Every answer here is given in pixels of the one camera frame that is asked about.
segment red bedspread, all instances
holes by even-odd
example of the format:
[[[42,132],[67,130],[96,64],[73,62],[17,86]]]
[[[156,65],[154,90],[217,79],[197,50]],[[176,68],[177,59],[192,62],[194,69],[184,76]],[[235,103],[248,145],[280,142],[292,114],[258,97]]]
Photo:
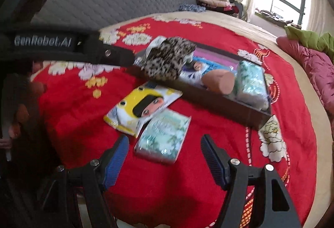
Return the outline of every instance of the red bedspread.
[[[201,136],[210,134],[218,146],[246,164],[262,167],[276,159],[278,162],[271,163],[285,182],[304,222],[315,193],[317,150],[310,114],[292,66],[272,51],[228,29],[191,20],[142,19],[111,30],[108,41],[138,52],[159,35],[181,36],[260,60],[286,149],[283,140],[279,140],[276,142],[282,144],[281,151],[272,151],[273,140],[261,141],[257,131],[181,98],[170,108],[191,116],[192,120],[178,160],[166,166],[138,158],[133,153],[136,140],[130,137],[130,151],[119,178],[106,194],[115,216],[130,224],[141,222],[150,227],[161,223],[172,228],[213,226],[225,192],[215,185],[200,150]],[[87,81],[92,75],[100,81],[90,87]],[[112,147],[120,133],[108,126],[103,116],[143,83],[122,69],[72,63],[54,64],[36,80],[47,84],[40,108],[52,144],[67,168],[84,165]],[[277,153],[283,156],[279,160]],[[253,191],[249,187],[241,227],[248,225],[252,205]]]

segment pink blanket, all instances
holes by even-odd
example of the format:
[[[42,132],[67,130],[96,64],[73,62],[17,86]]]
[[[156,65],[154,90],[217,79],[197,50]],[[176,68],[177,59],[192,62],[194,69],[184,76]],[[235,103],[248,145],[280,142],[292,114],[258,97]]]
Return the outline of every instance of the pink blanket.
[[[278,46],[302,65],[321,103],[330,114],[334,133],[334,65],[322,52],[303,47],[298,41],[287,36],[276,39]]]

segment wet wipes pack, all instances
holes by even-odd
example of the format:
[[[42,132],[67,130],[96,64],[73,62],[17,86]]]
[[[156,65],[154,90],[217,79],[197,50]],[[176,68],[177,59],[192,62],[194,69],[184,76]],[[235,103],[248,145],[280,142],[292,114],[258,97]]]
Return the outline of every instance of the wet wipes pack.
[[[175,163],[190,120],[191,117],[165,109],[149,122],[134,148],[135,153],[149,160]]]
[[[181,91],[147,82],[114,106],[104,120],[119,131],[138,137],[145,123],[181,95]]]

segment blue gripper pad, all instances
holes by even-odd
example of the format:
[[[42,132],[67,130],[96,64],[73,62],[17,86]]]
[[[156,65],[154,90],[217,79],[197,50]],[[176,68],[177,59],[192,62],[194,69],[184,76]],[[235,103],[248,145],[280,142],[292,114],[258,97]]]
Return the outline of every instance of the blue gripper pad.
[[[220,186],[223,190],[227,190],[230,183],[228,165],[230,157],[224,149],[216,146],[209,135],[202,137],[201,150],[216,185]]]
[[[122,135],[114,146],[106,150],[100,158],[101,184],[107,190],[114,186],[129,151],[129,138]]]

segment yellow wipes package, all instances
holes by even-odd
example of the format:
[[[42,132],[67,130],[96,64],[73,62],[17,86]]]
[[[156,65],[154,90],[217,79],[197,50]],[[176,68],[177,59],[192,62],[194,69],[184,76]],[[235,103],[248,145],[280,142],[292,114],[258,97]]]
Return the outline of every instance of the yellow wipes package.
[[[104,120],[119,131],[138,137],[145,123],[181,95],[181,91],[147,82],[114,106]]]

